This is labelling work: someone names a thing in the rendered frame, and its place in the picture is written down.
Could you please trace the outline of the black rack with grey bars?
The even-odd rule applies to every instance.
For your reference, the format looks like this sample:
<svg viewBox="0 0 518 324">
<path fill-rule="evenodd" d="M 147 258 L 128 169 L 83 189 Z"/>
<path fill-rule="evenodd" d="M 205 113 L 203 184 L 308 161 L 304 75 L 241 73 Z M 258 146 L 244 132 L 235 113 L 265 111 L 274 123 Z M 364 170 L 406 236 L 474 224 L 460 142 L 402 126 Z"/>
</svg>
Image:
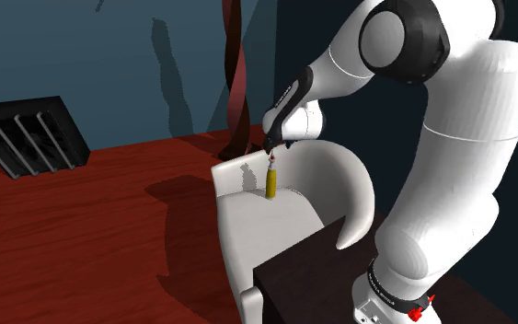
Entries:
<svg viewBox="0 0 518 324">
<path fill-rule="evenodd" d="M 0 168 L 11 179 L 82 167 L 89 156 L 61 97 L 0 102 Z"/>
</svg>

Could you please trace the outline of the dark robot stand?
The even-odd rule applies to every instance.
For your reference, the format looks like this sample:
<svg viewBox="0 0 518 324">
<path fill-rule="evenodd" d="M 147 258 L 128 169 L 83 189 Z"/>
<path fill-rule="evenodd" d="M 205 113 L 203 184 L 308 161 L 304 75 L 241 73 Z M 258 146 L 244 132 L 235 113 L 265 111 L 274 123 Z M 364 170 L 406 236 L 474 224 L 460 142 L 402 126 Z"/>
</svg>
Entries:
<svg viewBox="0 0 518 324">
<path fill-rule="evenodd" d="M 340 218 L 256 267 L 253 281 L 264 299 L 262 324 L 356 324 L 351 287 L 376 255 L 374 234 L 383 221 L 376 214 L 364 238 L 338 250 Z M 428 295 L 443 324 L 515 324 L 451 273 Z"/>
</svg>

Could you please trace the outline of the dark red twisted sculpture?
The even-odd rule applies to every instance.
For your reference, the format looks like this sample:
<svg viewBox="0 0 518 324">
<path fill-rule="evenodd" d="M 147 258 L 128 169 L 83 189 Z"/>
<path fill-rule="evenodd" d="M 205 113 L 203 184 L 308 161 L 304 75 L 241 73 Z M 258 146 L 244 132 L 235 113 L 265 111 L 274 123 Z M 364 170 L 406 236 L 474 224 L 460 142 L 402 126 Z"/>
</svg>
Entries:
<svg viewBox="0 0 518 324">
<path fill-rule="evenodd" d="M 222 0 L 225 31 L 224 75 L 229 96 L 227 126 L 228 145 L 218 154 L 223 161 L 260 150 L 251 143 L 250 116 L 247 104 L 247 68 L 242 43 L 241 0 Z"/>
</svg>

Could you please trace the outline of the yellow bottle with red cap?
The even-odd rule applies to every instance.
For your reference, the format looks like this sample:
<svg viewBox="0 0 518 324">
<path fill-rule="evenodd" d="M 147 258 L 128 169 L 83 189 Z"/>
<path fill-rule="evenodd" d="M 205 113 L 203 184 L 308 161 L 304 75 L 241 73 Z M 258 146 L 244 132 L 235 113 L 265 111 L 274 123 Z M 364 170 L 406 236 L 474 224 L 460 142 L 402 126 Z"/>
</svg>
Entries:
<svg viewBox="0 0 518 324">
<path fill-rule="evenodd" d="M 270 154 L 265 188 L 265 197 L 267 199 L 273 199 L 276 196 L 276 181 L 277 175 L 275 167 L 275 156 L 273 154 Z"/>
</svg>

